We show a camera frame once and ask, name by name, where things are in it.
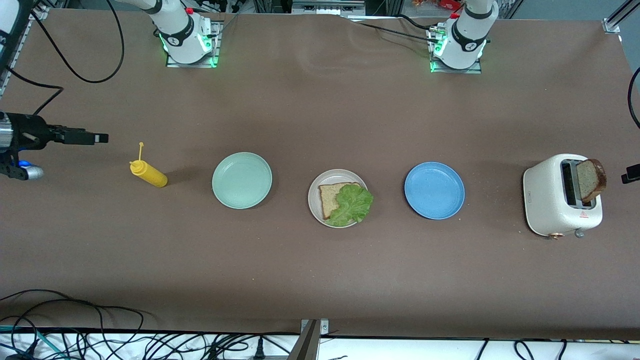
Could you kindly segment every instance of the lettuce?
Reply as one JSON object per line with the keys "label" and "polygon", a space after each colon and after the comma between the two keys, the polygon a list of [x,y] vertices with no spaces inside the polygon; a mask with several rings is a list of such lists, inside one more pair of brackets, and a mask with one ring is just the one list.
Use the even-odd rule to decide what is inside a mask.
{"label": "lettuce", "polygon": [[373,195],[358,185],[345,185],[336,196],[339,207],[331,213],[326,223],[335,226],[347,226],[352,220],[362,222],[369,213]]}

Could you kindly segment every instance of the brown tabletop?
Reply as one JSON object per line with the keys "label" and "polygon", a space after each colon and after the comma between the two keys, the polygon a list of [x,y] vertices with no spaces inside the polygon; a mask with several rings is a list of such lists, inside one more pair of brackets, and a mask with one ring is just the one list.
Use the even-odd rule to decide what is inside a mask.
{"label": "brown tabletop", "polygon": [[[149,18],[119,16],[126,56],[107,83],[76,79],[37,27],[20,55],[21,74],[65,87],[46,121],[110,141],[23,152],[45,177],[0,177],[3,294],[52,288],[137,307],[154,314],[148,329],[295,331],[329,318],[350,335],[639,336],[640,183],[619,176],[640,161],[640,131],[620,41],[599,22],[498,21],[471,76],[432,74],[419,40],[331,15],[240,15],[217,69],[167,69]],[[45,25],[84,76],[116,65],[109,12],[56,10]],[[50,93],[11,78],[0,106],[29,113]],[[166,188],[129,172],[140,141]],[[267,199],[242,211],[211,191],[215,166],[239,151],[274,175]],[[600,226],[553,241],[527,228],[521,178],[563,152],[599,159],[609,187]],[[404,199],[425,161],[465,183],[452,218],[427,220]],[[363,223],[330,229],[310,214],[309,185],[332,168],[374,194]],[[42,313],[41,324],[97,326],[76,307]],[[116,318],[108,326],[136,320]]]}

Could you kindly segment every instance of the white toaster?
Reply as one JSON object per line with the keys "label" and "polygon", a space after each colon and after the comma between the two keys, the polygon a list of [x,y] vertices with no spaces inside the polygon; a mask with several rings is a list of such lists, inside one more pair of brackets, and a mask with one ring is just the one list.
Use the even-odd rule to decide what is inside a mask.
{"label": "white toaster", "polygon": [[584,160],[584,156],[560,154],[524,172],[524,209],[534,233],[553,238],[573,233],[581,238],[583,230],[600,225],[600,195],[589,203],[580,198],[575,166]]}

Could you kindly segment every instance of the toast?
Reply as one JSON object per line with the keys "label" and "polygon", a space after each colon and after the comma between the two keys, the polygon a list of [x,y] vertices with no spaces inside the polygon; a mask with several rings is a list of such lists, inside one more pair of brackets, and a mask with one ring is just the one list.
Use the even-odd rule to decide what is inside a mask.
{"label": "toast", "polygon": [[349,185],[349,184],[360,186],[360,184],[358,183],[337,183],[337,184],[331,184],[331,185],[318,186],[318,188],[320,189],[320,199],[322,200],[323,219],[326,220],[329,217],[331,217],[331,213],[333,213],[333,210],[340,207],[336,197],[338,196],[340,189],[344,185]]}
{"label": "toast", "polygon": [[582,202],[591,202],[607,187],[607,174],[596,159],[584,160],[576,167]]}

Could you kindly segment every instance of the white plate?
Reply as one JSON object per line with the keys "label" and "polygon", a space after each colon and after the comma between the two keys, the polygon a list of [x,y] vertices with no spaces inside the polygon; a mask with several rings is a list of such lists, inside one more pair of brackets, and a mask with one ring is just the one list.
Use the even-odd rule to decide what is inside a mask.
{"label": "white plate", "polygon": [[360,184],[360,186],[367,189],[367,185],[364,183],[364,181],[362,181],[360,176],[357,176],[349,170],[343,170],[341,168],[325,171],[322,174],[318,175],[314,182],[311,183],[308,195],[309,210],[311,210],[311,214],[313,214],[316,220],[320,221],[320,223],[322,223],[323,225],[332,227],[334,229],[342,229],[343,227],[349,227],[356,224],[355,221],[351,221],[347,226],[337,227],[331,226],[324,222],[322,214],[322,200],[320,199],[320,189],[318,188],[318,186],[338,183],[358,183]]}

